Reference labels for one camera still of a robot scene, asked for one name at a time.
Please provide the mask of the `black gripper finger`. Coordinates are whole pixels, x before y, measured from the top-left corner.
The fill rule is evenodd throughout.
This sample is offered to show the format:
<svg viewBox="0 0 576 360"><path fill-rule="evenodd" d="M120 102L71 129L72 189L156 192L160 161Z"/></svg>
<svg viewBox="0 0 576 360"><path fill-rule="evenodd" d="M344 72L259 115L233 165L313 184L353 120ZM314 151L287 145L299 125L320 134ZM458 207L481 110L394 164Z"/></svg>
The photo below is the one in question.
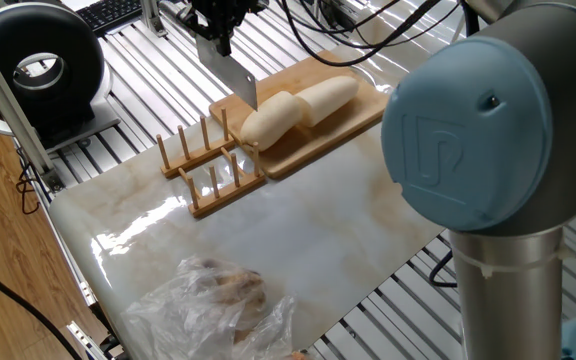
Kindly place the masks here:
<svg viewBox="0 0 576 360"><path fill-rule="evenodd" d="M217 21L217 52L221 56L229 56L231 54L230 38L234 34L234 29L241 25L243 19L229 18L220 19Z"/></svg>
<svg viewBox="0 0 576 360"><path fill-rule="evenodd" d="M215 40L218 38L218 33L216 28L211 24L211 22L204 17L202 14L194 15L195 21L195 32L206 40Z"/></svg>

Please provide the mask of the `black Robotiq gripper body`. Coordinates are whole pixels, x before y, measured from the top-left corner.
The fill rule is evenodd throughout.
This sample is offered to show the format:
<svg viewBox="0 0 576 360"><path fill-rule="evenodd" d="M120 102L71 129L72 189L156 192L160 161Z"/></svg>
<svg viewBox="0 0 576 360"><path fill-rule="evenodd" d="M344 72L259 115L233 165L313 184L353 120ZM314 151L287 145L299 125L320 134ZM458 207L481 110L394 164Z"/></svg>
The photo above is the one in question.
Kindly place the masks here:
<svg viewBox="0 0 576 360"><path fill-rule="evenodd" d="M192 7L209 22L240 23L248 13L268 7L268 0L191 0Z"/></svg>

